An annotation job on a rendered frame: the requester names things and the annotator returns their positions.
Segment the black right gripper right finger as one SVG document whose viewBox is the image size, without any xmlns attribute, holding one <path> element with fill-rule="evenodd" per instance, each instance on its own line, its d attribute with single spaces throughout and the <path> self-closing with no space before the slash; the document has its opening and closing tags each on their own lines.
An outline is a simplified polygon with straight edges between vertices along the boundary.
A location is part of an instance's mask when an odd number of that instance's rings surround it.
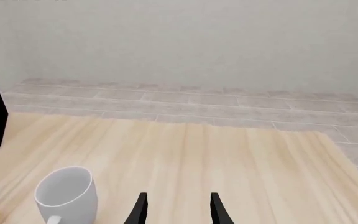
<svg viewBox="0 0 358 224">
<path fill-rule="evenodd" d="M 210 210 L 213 224 L 234 224 L 216 192 L 211 193 Z"/>
</svg>

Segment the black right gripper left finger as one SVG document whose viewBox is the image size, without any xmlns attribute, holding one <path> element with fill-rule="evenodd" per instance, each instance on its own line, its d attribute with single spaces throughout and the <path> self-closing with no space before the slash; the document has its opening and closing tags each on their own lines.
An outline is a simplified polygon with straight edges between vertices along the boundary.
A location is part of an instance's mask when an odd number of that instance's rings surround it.
<svg viewBox="0 0 358 224">
<path fill-rule="evenodd" d="M 147 193 L 142 192 L 139 194 L 139 197 L 124 224 L 145 224 L 147 219 L 147 210 Z"/>
</svg>

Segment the white mug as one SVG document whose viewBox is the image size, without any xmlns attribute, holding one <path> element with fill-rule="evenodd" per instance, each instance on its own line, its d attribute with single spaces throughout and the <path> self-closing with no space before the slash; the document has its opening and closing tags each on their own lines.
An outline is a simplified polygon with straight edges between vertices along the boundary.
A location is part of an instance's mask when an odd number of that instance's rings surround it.
<svg viewBox="0 0 358 224">
<path fill-rule="evenodd" d="M 84 167 L 64 167 L 37 185 L 34 199 L 45 224 L 94 224 L 98 196 L 93 175 Z"/>
</svg>

